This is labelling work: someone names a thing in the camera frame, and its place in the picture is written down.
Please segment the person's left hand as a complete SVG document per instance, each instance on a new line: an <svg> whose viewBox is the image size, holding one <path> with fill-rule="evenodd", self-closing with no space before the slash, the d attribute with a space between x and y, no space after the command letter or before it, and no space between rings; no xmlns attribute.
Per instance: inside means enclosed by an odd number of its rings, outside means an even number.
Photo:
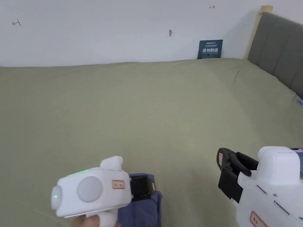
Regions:
<svg viewBox="0 0 303 227"><path fill-rule="evenodd" d="M99 227L100 218L97 215L86 217L81 215L73 219L70 227Z"/></svg>

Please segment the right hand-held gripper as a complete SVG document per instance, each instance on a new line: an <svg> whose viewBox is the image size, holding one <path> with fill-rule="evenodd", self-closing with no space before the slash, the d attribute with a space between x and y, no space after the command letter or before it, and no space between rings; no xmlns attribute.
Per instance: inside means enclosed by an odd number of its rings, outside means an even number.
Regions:
<svg viewBox="0 0 303 227"><path fill-rule="evenodd" d="M265 146L258 160L219 148L218 187L236 208L240 227L302 227L301 148Z"/></svg>

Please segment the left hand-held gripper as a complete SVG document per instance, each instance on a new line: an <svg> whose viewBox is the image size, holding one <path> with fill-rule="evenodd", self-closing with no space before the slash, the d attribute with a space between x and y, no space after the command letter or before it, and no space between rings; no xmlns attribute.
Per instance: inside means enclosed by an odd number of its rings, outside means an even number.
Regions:
<svg viewBox="0 0 303 227"><path fill-rule="evenodd" d="M128 174L123 158L113 156L99 167L58 180L51 193L51 207L58 217L97 215L100 227L155 227L157 190L154 176Z"/></svg>

